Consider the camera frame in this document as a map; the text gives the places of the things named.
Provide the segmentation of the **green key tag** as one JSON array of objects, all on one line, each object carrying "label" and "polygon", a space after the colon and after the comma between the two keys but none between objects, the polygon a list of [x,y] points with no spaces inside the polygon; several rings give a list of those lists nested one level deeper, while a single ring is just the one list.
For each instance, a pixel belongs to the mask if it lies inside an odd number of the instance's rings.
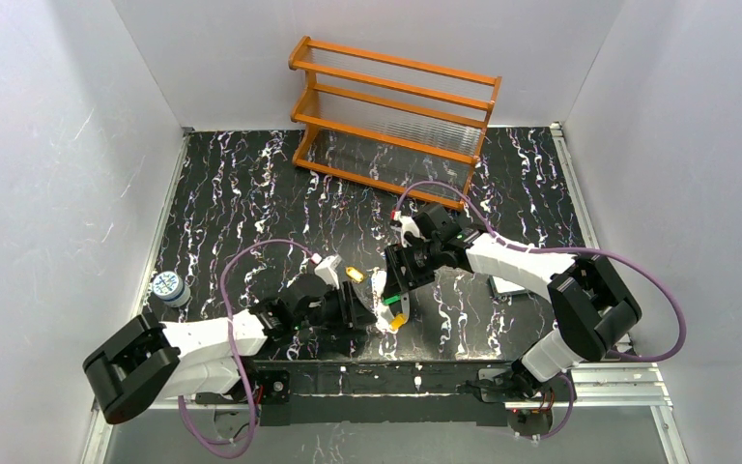
[{"label": "green key tag", "polygon": [[402,301],[402,296],[401,295],[395,295],[395,296],[391,296],[391,297],[389,297],[387,299],[384,299],[383,300],[383,303],[385,305],[393,305],[393,304],[395,304],[397,302],[401,302],[401,301]]}]

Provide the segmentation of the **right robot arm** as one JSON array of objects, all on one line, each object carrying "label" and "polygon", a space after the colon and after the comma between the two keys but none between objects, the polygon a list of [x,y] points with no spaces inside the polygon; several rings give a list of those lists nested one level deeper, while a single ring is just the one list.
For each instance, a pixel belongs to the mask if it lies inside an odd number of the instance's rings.
[{"label": "right robot arm", "polygon": [[642,318],[642,311],[608,257],[544,252],[508,241],[483,225],[457,219],[439,204],[415,216],[395,211],[400,241],[387,246],[385,284],[376,294],[397,330],[410,317],[409,294],[435,281],[441,268],[487,275],[544,298],[557,326],[533,343],[491,386],[530,397],[582,362],[600,362]]}]

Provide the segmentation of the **yellow key tag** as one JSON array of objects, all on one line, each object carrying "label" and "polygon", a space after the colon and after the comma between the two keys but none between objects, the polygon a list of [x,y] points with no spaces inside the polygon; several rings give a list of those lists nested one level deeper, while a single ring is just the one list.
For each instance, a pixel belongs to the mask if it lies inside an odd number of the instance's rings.
[{"label": "yellow key tag", "polygon": [[396,333],[408,322],[408,317],[404,313],[396,315],[389,323],[389,328]]}]

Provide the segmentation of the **orange key tag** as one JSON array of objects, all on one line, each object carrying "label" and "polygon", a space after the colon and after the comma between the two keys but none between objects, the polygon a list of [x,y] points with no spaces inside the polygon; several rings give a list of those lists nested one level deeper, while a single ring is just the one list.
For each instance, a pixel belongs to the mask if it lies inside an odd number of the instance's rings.
[{"label": "orange key tag", "polygon": [[354,267],[347,267],[345,272],[347,277],[355,283],[362,283],[365,280],[364,273]]}]

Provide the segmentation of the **silver metal keyring plate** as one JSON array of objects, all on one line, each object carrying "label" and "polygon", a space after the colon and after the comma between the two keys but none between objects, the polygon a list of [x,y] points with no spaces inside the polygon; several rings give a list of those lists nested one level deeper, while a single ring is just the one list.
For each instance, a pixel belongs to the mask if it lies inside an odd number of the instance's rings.
[{"label": "silver metal keyring plate", "polygon": [[370,275],[370,289],[371,298],[373,304],[373,312],[377,316],[376,327],[384,333],[394,333],[389,328],[390,321],[398,314],[404,313],[410,320],[411,305],[410,296],[408,294],[402,295],[402,301],[392,305],[386,305],[383,303],[383,290],[385,287],[386,272],[381,268],[374,268]]}]

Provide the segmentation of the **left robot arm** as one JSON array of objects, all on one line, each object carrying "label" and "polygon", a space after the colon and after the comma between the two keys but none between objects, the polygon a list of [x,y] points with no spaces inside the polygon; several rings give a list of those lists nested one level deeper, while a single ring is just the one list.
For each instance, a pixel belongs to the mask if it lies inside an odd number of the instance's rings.
[{"label": "left robot arm", "polygon": [[328,332],[363,330],[377,321],[379,289],[350,279],[335,285],[309,274],[233,317],[162,322],[141,313],[110,336],[82,368],[103,418],[130,421],[156,401],[244,389],[246,360],[303,326]]}]

